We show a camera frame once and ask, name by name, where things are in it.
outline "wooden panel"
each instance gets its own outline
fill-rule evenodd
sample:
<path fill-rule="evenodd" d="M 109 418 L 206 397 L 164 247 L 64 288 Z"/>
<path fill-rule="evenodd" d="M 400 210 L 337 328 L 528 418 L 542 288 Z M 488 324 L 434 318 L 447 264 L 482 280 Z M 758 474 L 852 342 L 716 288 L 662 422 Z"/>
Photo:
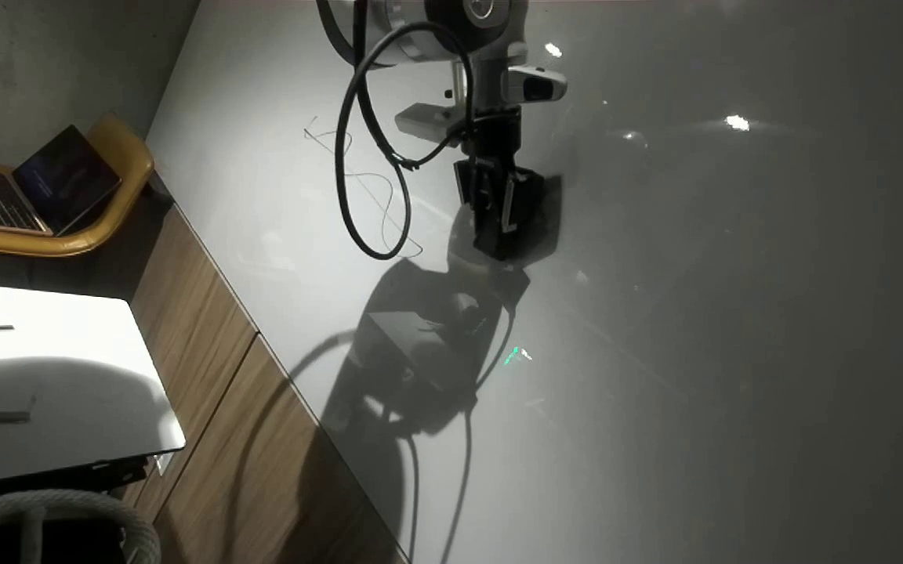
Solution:
<path fill-rule="evenodd" d="M 153 474 L 125 491 L 129 504 L 153 517 L 227 394 L 253 328 L 180 212 L 170 212 L 144 269 L 134 318 L 188 437 L 188 447 L 172 459 L 164 478 Z"/>
<path fill-rule="evenodd" d="M 261 338 L 156 527 L 165 560 L 402 560 Z"/>

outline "white table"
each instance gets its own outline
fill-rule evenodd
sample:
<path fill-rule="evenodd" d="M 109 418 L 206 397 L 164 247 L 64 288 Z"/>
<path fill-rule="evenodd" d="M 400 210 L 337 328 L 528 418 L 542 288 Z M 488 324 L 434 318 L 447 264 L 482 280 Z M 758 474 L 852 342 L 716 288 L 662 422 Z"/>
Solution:
<path fill-rule="evenodd" d="M 183 446 L 125 301 L 0 288 L 0 481 Z"/>

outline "laptop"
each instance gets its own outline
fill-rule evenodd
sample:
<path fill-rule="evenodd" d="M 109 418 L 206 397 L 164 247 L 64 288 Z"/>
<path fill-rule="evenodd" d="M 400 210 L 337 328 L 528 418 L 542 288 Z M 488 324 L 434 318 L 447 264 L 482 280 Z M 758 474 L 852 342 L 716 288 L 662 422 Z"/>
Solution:
<path fill-rule="evenodd" d="M 67 235 L 117 193 L 117 174 L 77 126 L 23 168 L 0 171 L 0 231 Z"/>

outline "dark floor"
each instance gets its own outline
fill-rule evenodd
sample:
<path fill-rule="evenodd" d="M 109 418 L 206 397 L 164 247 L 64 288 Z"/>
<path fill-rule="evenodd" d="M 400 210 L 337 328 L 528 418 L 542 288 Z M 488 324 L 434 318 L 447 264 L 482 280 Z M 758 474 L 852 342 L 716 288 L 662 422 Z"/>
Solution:
<path fill-rule="evenodd" d="M 148 189 L 129 224 L 93 255 L 72 259 L 0 258 L 0 285 L 133 299 L 164 229 L 170 199 Z"/>

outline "laptop screen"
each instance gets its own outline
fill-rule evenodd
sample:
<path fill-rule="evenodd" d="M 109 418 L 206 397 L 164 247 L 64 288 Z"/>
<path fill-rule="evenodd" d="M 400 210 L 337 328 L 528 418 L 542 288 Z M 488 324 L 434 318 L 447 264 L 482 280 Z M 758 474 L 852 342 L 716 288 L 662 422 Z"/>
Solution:
<path fill-rule="evenodd" d="M 68 231 L 117 193 L 117 174 L 77 126 L 30 157 L 14 181 L 52 231 Z"/>

